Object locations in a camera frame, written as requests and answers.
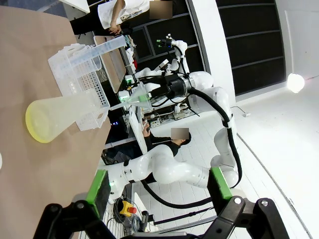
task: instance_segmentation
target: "power strip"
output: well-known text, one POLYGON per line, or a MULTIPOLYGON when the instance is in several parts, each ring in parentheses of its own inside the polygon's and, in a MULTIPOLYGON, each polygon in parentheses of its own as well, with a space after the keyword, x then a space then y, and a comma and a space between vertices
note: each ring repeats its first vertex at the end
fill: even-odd
POLYGON ((151 128, 160 126, 160 119, 158 118, 156 121, 151 122, 151 128))

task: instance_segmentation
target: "red button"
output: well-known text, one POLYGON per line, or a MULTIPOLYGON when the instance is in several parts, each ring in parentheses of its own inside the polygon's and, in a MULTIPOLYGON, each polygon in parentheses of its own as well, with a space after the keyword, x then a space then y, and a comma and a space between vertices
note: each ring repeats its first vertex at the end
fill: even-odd
POLYGON ((128 212, 135 214, 137 212, 137 209, 136 208, 128 208, 128 212))

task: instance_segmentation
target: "brown table surface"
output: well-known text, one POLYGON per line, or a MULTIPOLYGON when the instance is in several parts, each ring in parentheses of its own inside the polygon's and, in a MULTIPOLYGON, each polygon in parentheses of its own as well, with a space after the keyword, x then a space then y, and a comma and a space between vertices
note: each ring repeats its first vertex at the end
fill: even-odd
MULTIPOLYGON (((96 45, 101 45, 106 42, 105 39, 110 40, 113 39, 113 36, 95 36, 96 45)), ((119 49, 115 49, 114 51, 110 51, 101 55, 101 60, 104 65, 106 74, 110 80, 111 86, 113 88, 114 93, 119 91, 121 86, 121 82, 126 75, 126 68, 123 62, 121 53, 119 49)))
POLYGON ((74 123, 48 144, 25 126, 34 100, 61 96, 48 58, 76 43, 68 19, 0 6, 0 238, 32 238, 44 207, 87 192, 110 130, 74 123))

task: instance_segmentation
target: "black jacket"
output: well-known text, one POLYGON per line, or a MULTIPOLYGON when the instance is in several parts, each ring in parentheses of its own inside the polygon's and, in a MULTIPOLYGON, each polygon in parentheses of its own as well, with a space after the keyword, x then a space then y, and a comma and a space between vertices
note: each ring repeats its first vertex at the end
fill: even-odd
POLYGON ((155 137, 152 133, 148 136, 148 137, 144 137, 145 139, 145 143, 146 146, 148 148, 148 151, 150 151, 152 148, 156 147, 159 144, 165 144, 168 147, 170 147, 170 149, 173 152, 174 157, 177 155, 178 150, 180 148, 179 145, 177 145, 176 143, 173 143, 171 141, 170 137, 155 137))

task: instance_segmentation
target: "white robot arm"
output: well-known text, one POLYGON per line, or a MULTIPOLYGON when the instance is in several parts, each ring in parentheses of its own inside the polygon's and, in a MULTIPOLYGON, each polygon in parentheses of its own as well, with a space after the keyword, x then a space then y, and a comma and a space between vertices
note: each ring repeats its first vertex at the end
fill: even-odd
MULTIPOLYGON (((175 53, 180 60, 180 73, 163 76, 167 84, 164 87, 159 85, 154 89, 150 87, 148 92, 154 99, 158 96, 167 96, 170 99, 189 97, 190 107, 195 112, 216 110, 219 113, 225 128, 215 135, 214 143, 219 155, 212 158, 211 167, 220 167, 228 186, 235 187, 241 179, 242 170, 238 154, 237 130, 227 93, 221 87, 212 87, 213 78, 209 73, 189 74, 184 57, 187 49, 185 42, 166 38, 161 41, 161 44, 177 46, 175 53)), ((207 186, 209 172, 208 168, 177 162, 166 145, 158 145, 145 155, 129 162, 103 166, 103 168, 109 172, 110 200, 118 198, 126 184, 143 180, 151 173, 159 183, 181 181, 204 188, 207 186)))
POLYGON ((188 184, 207 187, 209 169, 174 159, 171 149, 160 144, 141 157, 123 163, 100 166, 109 174, 111 193, 109 200, 119 198, 125 185, 146 179, 153 173, 155 180, 162 184, 186 182, 188 184))

